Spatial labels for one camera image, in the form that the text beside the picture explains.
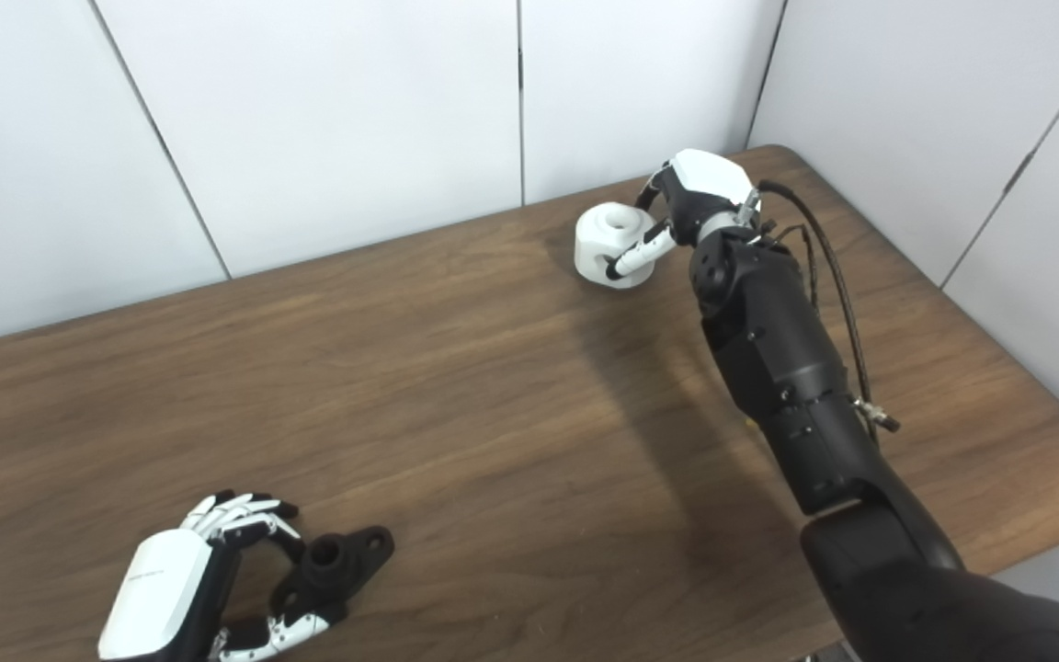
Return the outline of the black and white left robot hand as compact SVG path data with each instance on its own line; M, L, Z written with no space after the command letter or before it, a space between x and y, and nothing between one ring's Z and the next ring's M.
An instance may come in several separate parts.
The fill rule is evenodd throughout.
M299 563L305 542L289 519L299 509L264 493L207 496L177 527L136 548L97 642L101 661L266 661L327 632L336 618L222 623L244 549L264 540Z

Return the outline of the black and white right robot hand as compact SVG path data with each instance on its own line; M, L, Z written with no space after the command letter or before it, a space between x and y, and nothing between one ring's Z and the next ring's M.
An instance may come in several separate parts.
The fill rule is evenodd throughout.
M693 247L715 231L759 226L759 189L743 167L722 155L697 148L677 153L648 177L631 209L648 215L656 198L663 198L667 217L607 264L610 281L634 275L674 247Z

